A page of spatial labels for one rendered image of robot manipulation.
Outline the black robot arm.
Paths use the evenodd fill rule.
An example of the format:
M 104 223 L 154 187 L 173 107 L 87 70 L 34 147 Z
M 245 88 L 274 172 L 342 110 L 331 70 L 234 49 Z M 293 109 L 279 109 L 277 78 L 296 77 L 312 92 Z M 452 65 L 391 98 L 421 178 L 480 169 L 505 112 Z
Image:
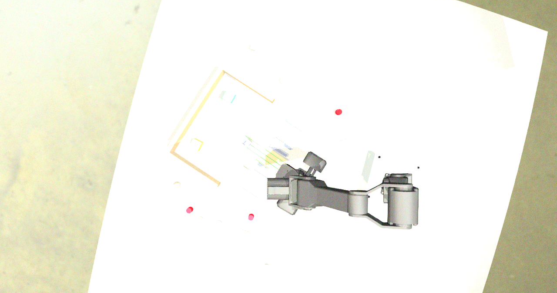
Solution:
M 386 173 L 382 183 L 369 190 L 328 187 L 324 180 L 299 174 L 304 172 L 282 164 L 276 178 L 267 178 L 267 200 L 289 200 L 289 206 L 307 211 L 325 206 L 368 219 L 380 228 L 402 230 L 418 225 L 419 188 L 413 186 L 412 174 Z M 368 213 L 368 194 L 379 188 L 382 188 L 383 203 L 388 204 L 387 222 Z

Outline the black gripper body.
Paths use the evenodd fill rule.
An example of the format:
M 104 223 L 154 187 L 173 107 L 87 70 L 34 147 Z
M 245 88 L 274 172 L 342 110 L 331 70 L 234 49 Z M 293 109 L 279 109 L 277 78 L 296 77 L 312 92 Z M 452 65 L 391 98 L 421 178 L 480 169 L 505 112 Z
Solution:
M 310 166 L 310 168 L 308 169 L 308 171 L 304 171 L 301 169 L 301 171 L 303 171 L 304 174 L 303 175 L 299 174 L 299 176 L 314 176 L 317 171 L 319 173 L 322 173 L 322 171 L 328 164 L 326 160 L 322 159 L 314 152 L 308 152 L 308 154 L 305 156 L 303 160 L 303 163 Z M 313 170 L 314 172 L 312 172 Z M 295 215 L 298 211 L 298 209 L 294 209 L 294 206 L 289 206 L 289 200 L 278 200 L 277 206 L 292 216 Z

